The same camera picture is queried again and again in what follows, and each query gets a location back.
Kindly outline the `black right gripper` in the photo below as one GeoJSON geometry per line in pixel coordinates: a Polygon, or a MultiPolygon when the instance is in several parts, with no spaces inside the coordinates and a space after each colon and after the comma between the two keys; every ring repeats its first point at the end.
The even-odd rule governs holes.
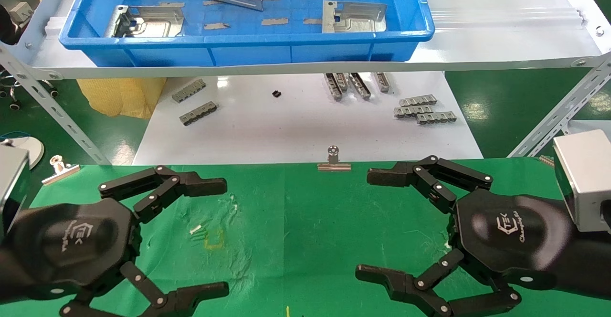
{"type": "Polygon", "coordinates": [[[397,162],[390,169],[369,169],[367,182],[414,187],[441,213],[455,213],[460,250],[452,249],[420,276],[357,265],[356,278],[384,286],[390,300],[416,306],[427,317],[488,317],[521,303],[521,295],[507,282],[548,290],[571,281],[565,251],[572,241],[573,223],[562,201],[491,193],[487,191],[491,176],[434,155],[419,162],[397,162]],[[443,183],[473,192],[457,201],[443,183]],[[492,291],[454,300],[437,295],[436,285],[460,265],[492,291]]]}

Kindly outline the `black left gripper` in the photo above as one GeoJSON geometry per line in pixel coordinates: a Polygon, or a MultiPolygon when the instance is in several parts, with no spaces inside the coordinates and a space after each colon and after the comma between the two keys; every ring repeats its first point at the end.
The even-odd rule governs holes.
{"type": "Polygon", "coordinates": [[[157,166],[104,182],[99,192],[104,199],[93,204],[63,203],[18,213],[10,229],[10,298],[77,294],[60,316],[117,317],[90,302],[125,278],[150,302],[141,317],[191,317],[203,300],[229,295],[227,282],[164,294],[133,263],[142,242],[138,222],[152,221],[179,197],[227,193],[225,178],[203,179],[194,171],[157,166]],[[135,215],[118,202],[142,193],[147,196],[133,206],[135,215]]]}

